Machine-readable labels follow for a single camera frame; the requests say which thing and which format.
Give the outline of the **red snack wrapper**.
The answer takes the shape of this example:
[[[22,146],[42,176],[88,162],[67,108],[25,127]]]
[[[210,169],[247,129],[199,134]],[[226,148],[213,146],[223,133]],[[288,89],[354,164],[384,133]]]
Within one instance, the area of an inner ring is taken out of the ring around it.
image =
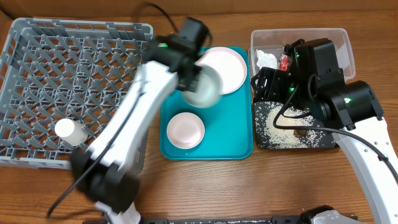
[[[279,70],[287,71],[287,69],[289,68],[289,64],[289,56],[286,54],[282,54],[278,65]]]

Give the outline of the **grey-green bowl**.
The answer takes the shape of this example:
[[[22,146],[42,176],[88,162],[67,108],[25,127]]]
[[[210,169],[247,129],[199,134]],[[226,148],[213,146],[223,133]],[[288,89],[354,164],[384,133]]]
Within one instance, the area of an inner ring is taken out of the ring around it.
[[[198,85],[194,92],[183,91],[184,100],[197,108],[209,108],[221,98],[222,81],[219,73],[210,66],[201,66]]]

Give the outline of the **white tissue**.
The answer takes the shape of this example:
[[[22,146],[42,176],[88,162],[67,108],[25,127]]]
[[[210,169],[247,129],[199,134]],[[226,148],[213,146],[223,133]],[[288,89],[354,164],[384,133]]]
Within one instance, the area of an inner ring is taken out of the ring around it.
[[[257,62],[259,68],[268,67],[277,69],[278,61],[273,54],[265,53],[262,50],[256,50]]]

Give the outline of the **large white plate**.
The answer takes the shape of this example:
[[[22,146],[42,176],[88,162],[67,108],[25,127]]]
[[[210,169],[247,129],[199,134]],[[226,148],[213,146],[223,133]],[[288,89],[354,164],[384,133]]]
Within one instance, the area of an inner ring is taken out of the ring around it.
[[[218,72],[222,95],[238,90],[247,77],[247,66],[243,57],[227,47],[213,47],[204,51],[197,65],[207,65]]]

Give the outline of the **small pink saucer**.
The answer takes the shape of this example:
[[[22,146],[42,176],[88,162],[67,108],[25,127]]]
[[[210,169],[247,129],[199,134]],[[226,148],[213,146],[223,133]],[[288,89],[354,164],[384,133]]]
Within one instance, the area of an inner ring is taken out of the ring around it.
[[[205,125],[195,114],[176,114],[167,125],[167,138],[179,149],[191,149],[199,145],[205,136]]]

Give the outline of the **white cup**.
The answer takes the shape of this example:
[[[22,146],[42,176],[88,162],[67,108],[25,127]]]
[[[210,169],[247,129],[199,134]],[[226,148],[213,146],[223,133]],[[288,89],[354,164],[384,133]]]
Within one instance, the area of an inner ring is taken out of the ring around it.
[[[84,125],[72,119],[63,118],[55,124],[55,134],[72,146],[84,143],[88,135],[83,130]]]

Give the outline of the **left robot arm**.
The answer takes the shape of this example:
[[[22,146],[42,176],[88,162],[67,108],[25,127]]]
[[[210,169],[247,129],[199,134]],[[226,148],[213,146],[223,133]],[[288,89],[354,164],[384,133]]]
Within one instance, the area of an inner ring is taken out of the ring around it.
[[[108,223],[140,223],[134,206],[139,191],[137,153],[161,104],[175,90],[196,93],[202,68],[196,65],[210,31],[202,21],[186,18],[178,34],[151,40],[146,63],[101,134],[85,151],[74,150],[71,188],[83,192]]]

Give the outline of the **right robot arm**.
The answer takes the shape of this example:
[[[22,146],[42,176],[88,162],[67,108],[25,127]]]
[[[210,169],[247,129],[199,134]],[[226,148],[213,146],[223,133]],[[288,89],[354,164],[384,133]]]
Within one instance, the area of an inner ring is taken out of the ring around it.
[[[397,155],[384,112],[364,81],[346,83],[327,38],[284,45],[287,70],[261,68],[253,102],[278,102],[277,129],[331,133],[368,200],[375,223],[397,223]]]

